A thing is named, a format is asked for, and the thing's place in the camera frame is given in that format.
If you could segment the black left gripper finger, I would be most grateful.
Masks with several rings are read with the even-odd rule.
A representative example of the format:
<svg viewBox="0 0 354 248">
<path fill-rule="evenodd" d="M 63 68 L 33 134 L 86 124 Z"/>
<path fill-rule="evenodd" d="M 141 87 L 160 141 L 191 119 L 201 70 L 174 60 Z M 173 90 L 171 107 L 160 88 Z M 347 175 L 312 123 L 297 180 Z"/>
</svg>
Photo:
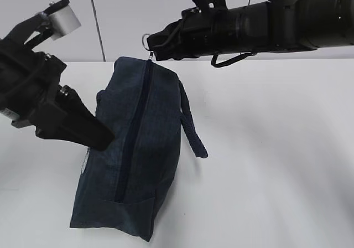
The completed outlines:
<svg viewBox="0 0 354 248">
<path fill-rule="evenodd" d="M 67 113 L 56 130 L 55 138 L 104 151 L 114 140 L 114 134 L 85 106 L 78 93 L 69 86 L 59 89 L 57 103 Z"/>
</svg>

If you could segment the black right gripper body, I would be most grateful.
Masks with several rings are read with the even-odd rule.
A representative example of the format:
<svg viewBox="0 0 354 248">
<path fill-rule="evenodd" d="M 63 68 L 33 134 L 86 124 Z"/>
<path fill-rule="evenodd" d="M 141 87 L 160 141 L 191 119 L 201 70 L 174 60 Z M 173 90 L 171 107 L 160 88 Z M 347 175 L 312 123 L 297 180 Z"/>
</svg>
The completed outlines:
<svg viewBox="0 0 354 248">
<path fill-rule="evenodd" d="M 182 11 L 181 18 L 147 38 L 157 61 L 196 59 L 216 54 L 216 10 L 198 7 Z"/>
</svg>

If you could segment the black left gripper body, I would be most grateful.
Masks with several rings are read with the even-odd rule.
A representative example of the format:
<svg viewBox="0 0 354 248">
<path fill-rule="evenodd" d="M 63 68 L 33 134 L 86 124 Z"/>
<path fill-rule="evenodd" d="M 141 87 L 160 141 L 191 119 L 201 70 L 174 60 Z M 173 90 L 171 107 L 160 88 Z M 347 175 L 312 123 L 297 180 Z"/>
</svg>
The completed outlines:
<svg viewBox="0 0 354 248">
<path fill-rule="evenodd" d="M 35 127 L 42 139 L 56 139 L 55 133 L 67 113 L 57 103 L 59 84 L 66 68 L 61 60 L 43 52 L 11 57 L 11 125 Z"/>
</svg>

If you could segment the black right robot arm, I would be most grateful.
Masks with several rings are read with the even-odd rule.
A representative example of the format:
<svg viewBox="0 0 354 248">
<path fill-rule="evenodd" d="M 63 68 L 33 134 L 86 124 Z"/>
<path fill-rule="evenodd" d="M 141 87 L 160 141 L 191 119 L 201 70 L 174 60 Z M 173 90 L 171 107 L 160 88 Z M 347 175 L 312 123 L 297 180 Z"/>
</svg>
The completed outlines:
<svg viewBox="0 0 354 248">
<path fill-rule="evenodd" d="M 210 56 L 216 68 L 259 53 L 297 53 L 353 45 L 353 0 L 267 0 L 229 9 L 226 0 L 194 7 L 147 37 L 158 61 Z"/>
</svg>

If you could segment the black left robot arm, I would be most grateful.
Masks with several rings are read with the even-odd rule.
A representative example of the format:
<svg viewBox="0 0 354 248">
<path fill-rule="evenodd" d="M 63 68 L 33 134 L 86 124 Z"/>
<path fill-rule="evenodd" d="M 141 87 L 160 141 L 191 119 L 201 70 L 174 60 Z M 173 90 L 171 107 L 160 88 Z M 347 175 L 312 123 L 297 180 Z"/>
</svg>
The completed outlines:
<svg viewBox="0 0 354 248">
<path fill-rule="evenodd" d="M 33 52 L 1 40 L 1 115 L 15 128 L 35 127 L 44 140 L 62 140 L 104 151 L 113 132 L 60 78 L 66 64 L 53 55 Z"/>
</svg>

